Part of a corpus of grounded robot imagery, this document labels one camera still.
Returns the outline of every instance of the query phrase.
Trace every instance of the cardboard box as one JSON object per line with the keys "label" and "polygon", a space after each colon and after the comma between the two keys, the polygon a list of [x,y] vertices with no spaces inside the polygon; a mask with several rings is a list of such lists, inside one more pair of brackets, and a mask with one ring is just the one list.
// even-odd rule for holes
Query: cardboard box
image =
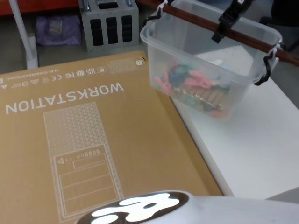
{"label": "cardboard box", "polygon": [[0,223],[73,224],[152,191],[221,192],[142,52],[0,77]]}

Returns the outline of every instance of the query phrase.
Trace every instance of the black clip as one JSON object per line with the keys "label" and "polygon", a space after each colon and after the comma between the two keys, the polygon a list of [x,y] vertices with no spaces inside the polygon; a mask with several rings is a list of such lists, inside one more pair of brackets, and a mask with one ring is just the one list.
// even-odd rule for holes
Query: black clip
{"label": "black clip", "polygon": [[[283,44],[283,43],[279,43],[280,47],[285,50],[286,49],[286,45]],[[267,82],[270,78],[270,75],[271,75],[271,67],[270,67],[270,64],[269,64],[269,60],[273,58],[273,52],[271,52],[269,55],[265,56],[263,58],[263,62],[265,63],[265,66],[266,66],[266,75],[264,75],[263,77],[261,77],[261,79],[259,81],[257,81],[256,83],[254,83],[254,85],[261,85],[265,82]]]}
{"label": "black clip", "polygon": [[157,12],[157,15],[153,15],[153,16],[150,16],[148,18],[146,18],[143,22],[143,26],[146,25],[146,23],[150,20],[157,20],[157,19],[160,19],[161,18],[161,8],[159,7],[158,9],[158,12]]}

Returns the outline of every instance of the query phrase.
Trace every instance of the white string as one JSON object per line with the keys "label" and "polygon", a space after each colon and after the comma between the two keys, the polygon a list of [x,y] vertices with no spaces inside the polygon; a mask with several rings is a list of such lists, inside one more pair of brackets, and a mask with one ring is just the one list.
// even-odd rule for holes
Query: white string
{"label": "white string", "polygon": [[268,52],[268,55],[270,55],[270,54],[273,52],[273,57],[275,57],[278,48],[281,48],[281,45],[280,45],[279,43],[276,44],[276,45],[275,45],[275,46]]}
{"label": "white string", "polygon": [[162,2],[160,5],[158,5],[157,10],[159,10],[159,8],[160,8],[160,9],[163,9],[165,4],[168,4],[168,0],[165,0],[165,1]]}

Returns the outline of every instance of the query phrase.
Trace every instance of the white pole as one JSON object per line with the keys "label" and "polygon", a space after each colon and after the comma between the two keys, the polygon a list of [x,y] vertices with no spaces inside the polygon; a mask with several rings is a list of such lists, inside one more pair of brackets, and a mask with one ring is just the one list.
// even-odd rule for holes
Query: white pole
{"label": "white pole", "polygon": [[24,23],[23,23],[23,19],[21,17],[21,13],[20,13],[18,3],[17,3],[16,0],[9,0],[9,3],[10,3],[10,7],[11,7],[11,9],[13,11],[13,14],[14,14],[15,22],[17,23],[17,26],[18,26],[18,29],[19,29],[19,32],[20,32],[20,35],[21,35],[21,39],[23,41],[23,45],[24,45],[27,57],[29,58],[29,60],[31,60],[31,59],[34,58],[34,53],[33,53],[33,50],[30,46],[30,43],[29,43],[28,35],[27,35],[26,29],[25,29],[25,26],[24,26]]}

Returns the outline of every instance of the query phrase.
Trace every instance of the clear plastic storage bin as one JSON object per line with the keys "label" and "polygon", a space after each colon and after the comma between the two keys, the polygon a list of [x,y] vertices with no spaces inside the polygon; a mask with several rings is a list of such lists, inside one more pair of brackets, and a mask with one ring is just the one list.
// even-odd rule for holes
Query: clear plastic storage bin
{"label": "clear plastic storage bin", "polygon": [[[172,6],[218,23],[223,11],[196,0],[176,0]],[[233,30],[269,44],[282,41],[270,27],[241,18]],[[148,44],[151,85],[218,119],[227,119],[249,85],[266,73],[267,54],[167,13],[141,31]],[[273,69],[278,59],[273,59]]]}

